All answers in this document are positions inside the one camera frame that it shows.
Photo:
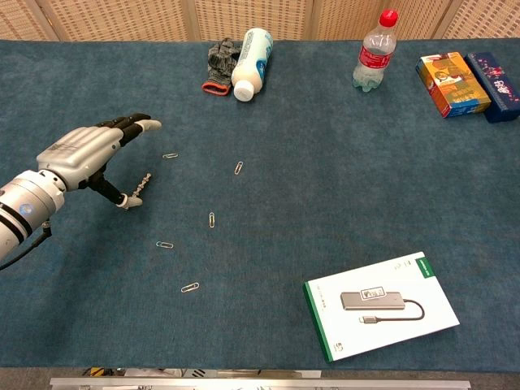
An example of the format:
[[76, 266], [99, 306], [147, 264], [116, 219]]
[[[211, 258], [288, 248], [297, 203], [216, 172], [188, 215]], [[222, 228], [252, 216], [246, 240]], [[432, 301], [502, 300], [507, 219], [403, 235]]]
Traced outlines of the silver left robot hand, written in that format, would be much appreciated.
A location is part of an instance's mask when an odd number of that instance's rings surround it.
[[119, 208], [141, 206], [139, 197], [119, 191], [106, 180], [104, 172], [118, 150], [142, 133], [161, 127], [160, 121], [136, 113], [75, 128], [38, 154], [38, 170], [54, 173], [68, 192], [90, 188]]

